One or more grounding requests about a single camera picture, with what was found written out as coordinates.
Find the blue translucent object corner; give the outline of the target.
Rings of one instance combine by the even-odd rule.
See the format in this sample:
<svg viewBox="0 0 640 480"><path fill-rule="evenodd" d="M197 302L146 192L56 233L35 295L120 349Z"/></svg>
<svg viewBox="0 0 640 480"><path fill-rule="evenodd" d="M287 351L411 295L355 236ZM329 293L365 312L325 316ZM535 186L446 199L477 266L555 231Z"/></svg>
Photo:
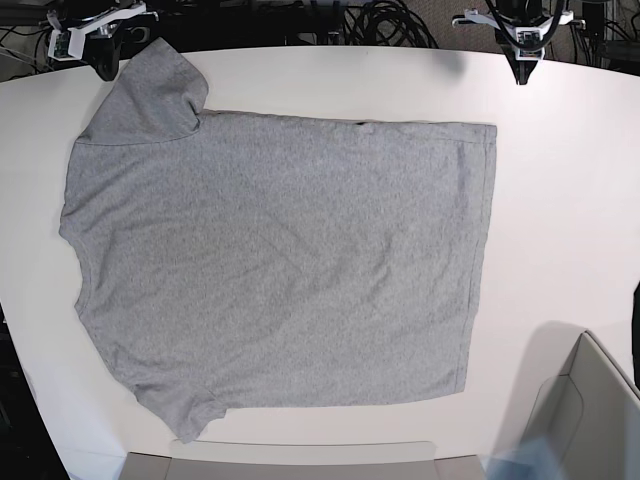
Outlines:
<svg viewBox="0 0 640 480"><path fill-rule="evenodd" d="M563 452L558 438L549 430L528 430L512 449L489 457L486 479L556 479Z"/></svg>

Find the grey T-shirt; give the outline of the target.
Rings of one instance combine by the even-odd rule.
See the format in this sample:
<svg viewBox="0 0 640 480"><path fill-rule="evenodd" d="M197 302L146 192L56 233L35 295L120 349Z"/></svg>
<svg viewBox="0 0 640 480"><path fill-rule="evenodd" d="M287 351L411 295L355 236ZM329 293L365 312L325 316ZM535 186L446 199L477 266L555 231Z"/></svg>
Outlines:
<svg viewBox="0 0 640 480"><path fill-rule="evenodd" d="M461 392L497 129L212 112L156 40L75 141L59 232L111 375L182 441L231 409Z"/></svg>

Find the grey tray bottom edge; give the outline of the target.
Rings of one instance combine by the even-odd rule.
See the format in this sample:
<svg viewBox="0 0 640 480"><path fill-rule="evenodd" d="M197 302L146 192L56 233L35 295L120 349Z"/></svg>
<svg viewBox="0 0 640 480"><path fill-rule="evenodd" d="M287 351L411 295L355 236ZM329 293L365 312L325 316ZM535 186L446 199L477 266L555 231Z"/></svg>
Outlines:
<svg viewBox="0 0 640 480"><path fill-rule="evenodd" d="M438 459L429 441L276 445L173 441L167 456L130 452L122 479L484 479L475 455Z"/></svg>

